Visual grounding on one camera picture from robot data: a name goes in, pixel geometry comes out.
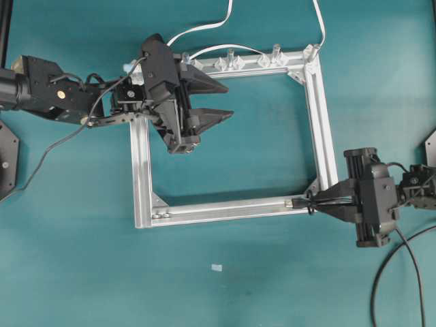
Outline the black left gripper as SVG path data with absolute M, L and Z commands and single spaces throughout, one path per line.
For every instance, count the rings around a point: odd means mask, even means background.
M 140 54 L 144 57 L 140 67 L 144 78 L 146 98 L 151 101 L 149 112 L 151 122 L 171 154 L 186 154 L 194 150 L 200 141 L 197 136 L 184 136 L 182 133 L 183 103 L 177 96 L 181 84 L 188 94 L 227 93 L 229 89 L 193 65 L 180 63 L 180 79 L 176 60 L 162 36 L 155 33 L 142 43 Z M 188 128 L 206 131 L 229 119 L 234 112 L 210 108 L 191 109 L 187 119 Z

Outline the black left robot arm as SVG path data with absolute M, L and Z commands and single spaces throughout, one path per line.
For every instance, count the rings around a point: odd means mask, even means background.
M 189 153 L 202 132 L 230 118 L 229 110 L 192 108 L 190 95 L 226 93 L 228 88 L 183 63 L 159 34 L 141 47 L 143 82 L 126 79 L 95 83 L 65 73 L 56 63 L 21 56 L 1 70 L 1 109 L 24 110 L 51 121 L 103 127 L 147 118 L 171 154 Z

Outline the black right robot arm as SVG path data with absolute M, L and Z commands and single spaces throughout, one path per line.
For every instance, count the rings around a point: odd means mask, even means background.
M 308 189 L 303 196 L 275 200 L 271 204 L 237 205 L 230 202 L 204 205 L 191 215 L 194 221 L 235 219 L 258 215 L 262 209 L 321 212 L 356 227 L 359 247 L 382 247 L 397 228 L 399 210 L 404 206 L 435 209 L 435 168 L 412 165 L 396 184 L 374 147 L 350 149 L 343 153 L 348 178 L 326 189 Z

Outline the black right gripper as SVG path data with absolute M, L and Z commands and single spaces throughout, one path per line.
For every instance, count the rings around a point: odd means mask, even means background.
M 358 247 L 387 245 L 399 218 L 393 210 L 399 199 L 388 165 L 381 161 L 377 149 L 373 147 L 346 150 L 343 154 L 349 179 L 319 191 L 315 201 L 338 200 L 356 195 L 358 208 L 351 204 L 318 204 L 315 209 L 341 221 L 356 224 Z

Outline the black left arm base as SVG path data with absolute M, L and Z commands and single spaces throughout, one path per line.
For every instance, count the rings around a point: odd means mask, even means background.
M 3 121 L 0 128 L 0 182 L 4 199 L 16 186 L 20 139 Z

